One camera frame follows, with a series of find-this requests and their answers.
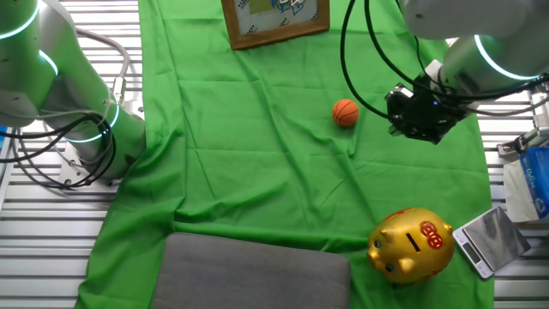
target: table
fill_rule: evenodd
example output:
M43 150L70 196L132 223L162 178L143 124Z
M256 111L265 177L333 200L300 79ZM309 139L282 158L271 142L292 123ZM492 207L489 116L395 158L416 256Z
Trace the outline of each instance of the table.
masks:
M124 105L143 116L142 49L137 1L63 1L78 27L104 34L125 46L132 59ZM122 57L110 46L80 38L84 53L111 87ZM510 111L528 106L518 94L480 108ZM479 116L490 173L493 207L505 209L503 164L496 145L533 129L532 113L498 118ZM25 129L43 131L41 123ZM30 151L46 139L29 142ZM35 160L57 177L61 158L47 152ZM64 196L35 185L14 167L3 182L6 197L0 212L0 307L69 308L75 304L87 259L113 193ZM496 274L496 309L549 308L549 225L520 226L533 247Z

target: piggy bank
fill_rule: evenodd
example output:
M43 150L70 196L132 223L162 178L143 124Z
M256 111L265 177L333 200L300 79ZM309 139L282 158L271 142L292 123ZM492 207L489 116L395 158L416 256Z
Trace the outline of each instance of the piggy bank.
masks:
M452 227L427 209L404 209L371 232L368 259L394 283L412 283L441 272L454 255Z

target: green cloth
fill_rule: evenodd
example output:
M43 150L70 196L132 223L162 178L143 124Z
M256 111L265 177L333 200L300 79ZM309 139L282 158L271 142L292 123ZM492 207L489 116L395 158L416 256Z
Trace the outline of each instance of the green cloth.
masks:
M347 1L331 4L327 33L231 51L220 0L140 0L148 146L108 212L77 308L148 308L173 232L341 254L352 309L493 307L493 281L459 249L440 275L405 287L369 265L368 235L386 215L421 207L459 227L490 208L489 179L475 117L437 146L390 136L362 107L354 128L334 123L332 106L352 96L339 58ZM373 1L372 14L395 64L418 75L395 2ZM374 50L363 4L347 48L357 89L385 110L401 79ZM426 63L445 51L421 48Z

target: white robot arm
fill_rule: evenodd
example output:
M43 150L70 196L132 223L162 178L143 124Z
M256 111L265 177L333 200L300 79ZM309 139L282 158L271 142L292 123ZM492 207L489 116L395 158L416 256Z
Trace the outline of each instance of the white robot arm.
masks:
M401 0L399 6L417 36L459 39L443 64L434 61L411 82L413 89L399 84L388 94L393 134L438 143L475 101L549 81L549 0ZM371 28L368 9L366 19Z
M104 142L106 131L89 120L66 138L81 160L76 164L120 179L145 149L145 124L121 107L123 86L115 85L120 87L113 92L88 62L58 0L0 1L1 125L23 127L43 118L59 129L82 115L99 115L111 127L110 145ZM111 163L97 161L110 154Z

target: small orange ball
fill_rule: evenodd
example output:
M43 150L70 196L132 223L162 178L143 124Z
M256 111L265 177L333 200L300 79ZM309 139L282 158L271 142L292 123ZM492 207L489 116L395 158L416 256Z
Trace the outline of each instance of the small orange ball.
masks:
M350 99L343 99L335 103L332 109L334 121L344 127L354 125L359 119L359 107Z

